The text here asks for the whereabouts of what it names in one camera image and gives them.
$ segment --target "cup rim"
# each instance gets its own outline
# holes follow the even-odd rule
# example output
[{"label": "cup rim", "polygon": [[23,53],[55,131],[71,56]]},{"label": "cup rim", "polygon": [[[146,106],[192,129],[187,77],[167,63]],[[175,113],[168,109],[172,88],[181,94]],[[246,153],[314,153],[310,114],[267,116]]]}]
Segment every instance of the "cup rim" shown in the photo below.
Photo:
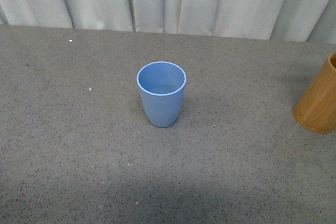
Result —
[{"label": "cup rim", "polygon": [[[177,90],[175,90],[174,92],[167,93],[167,94],[156,94],[156,93],[152,93],[152,92],[150,92],[150,91],[144,89],[144,88],[141,86],[141,84],[140,84],[140,82],[139,82],[139,75],[140,75],[141,71],[142,71],[143,69],[145,69],[146,67],[148,67],[148,66],[150,66],[150,65],[153,65],[153,64],[157,64],[157,63],[171,64],[171,65],[174,65],[175,67],[179,68],[179,69],[182,71],[183,76],[184,76],[183,84],[182,84]],[[143,67],[139,70],[139,72],[138,72],[138,74],[137,74],[137,83],[138,83],[139,88],[140,88],[141,90],[143,90],[144,92],[146,92],[147,94],[156,95],[156,96],[158,96],[158,97],[164,97],[164,96],[172,95],[172,94],[175,94],[175,93],[179,92],[181,89],[183,89],[183,87],[185,86],[186,82],[187,82],[187,75],[185,74],[184,70],[183,70],[180,66],[178,66],[178,65],[176,65],[176,64],[174,64],[174,63],[172,63],[172,62],[169,62],[169,61],[155,61],[155,62],[151,62],[151,63],[149,63],[149,64],[143,66]]]}]

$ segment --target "blue cup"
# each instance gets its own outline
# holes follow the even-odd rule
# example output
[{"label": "blue cup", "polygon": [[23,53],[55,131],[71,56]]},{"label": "blue cup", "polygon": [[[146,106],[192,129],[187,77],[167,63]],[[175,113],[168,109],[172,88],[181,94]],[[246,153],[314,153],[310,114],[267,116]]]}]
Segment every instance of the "blue cup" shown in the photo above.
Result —
[{"label": "blue cup", "polygon": [[143,108],[157,127],[168,127],[180,112],[187,76],[178,65],[157,61],[144,66],[137,75]]}]

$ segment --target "speckled gray floor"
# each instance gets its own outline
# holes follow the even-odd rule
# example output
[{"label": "speckled gray floor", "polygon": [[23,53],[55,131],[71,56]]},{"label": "speckled gray floor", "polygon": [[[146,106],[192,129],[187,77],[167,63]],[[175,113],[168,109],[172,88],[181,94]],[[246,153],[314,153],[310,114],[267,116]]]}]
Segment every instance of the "speckled gray floor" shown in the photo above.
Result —
[{"label": "speckled gray floor", "polygon": [[[336,223],[336,133],[291,114],[335,50],[0,26],[0,223]],[[156,60],[188,76],[165,129],[135,81]]]}]

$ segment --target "curtain fold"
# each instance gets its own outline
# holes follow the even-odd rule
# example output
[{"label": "curtain fold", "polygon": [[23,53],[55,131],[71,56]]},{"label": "curtain fold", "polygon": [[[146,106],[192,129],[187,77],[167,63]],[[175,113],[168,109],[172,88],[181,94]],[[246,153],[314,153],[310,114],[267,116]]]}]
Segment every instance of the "curtain fold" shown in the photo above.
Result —
[{"label": "curtain fold", "polygon": [[336,43],[336,0],[0,0],[0,24]]}]

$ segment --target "bamboo cup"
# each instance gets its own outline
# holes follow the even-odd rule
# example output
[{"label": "bamboo cup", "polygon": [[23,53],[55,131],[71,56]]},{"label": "bamboo cup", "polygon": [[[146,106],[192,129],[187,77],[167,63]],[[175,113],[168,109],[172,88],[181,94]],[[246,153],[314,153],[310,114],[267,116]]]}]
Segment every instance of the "bamboo cup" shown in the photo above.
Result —
[{"label": "bamboo cup", "polygon": [[310,131],[329,133],[336,129],[336,52],[324,62],[292,112]]}]

